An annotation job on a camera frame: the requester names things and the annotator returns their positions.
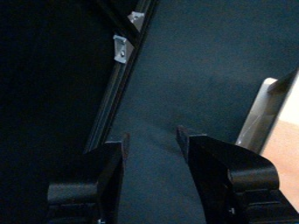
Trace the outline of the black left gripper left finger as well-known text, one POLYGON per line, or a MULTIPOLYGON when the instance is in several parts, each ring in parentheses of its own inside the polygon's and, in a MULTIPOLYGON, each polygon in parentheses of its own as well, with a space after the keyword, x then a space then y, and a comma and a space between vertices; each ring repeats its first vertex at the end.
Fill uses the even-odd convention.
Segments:
POLYGON ((55 172, 45 224, 117 224, 129 135, 101 144, 55 172))

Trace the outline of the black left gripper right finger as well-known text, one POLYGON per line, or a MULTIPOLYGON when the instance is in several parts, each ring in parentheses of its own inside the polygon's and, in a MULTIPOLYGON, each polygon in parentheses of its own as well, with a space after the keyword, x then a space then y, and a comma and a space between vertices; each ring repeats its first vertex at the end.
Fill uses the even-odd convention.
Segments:
POLYGON ((176 141, 200 195, 206 224, 299 224, 278 190, 273 164, 250 150, 182 126, 176 141))

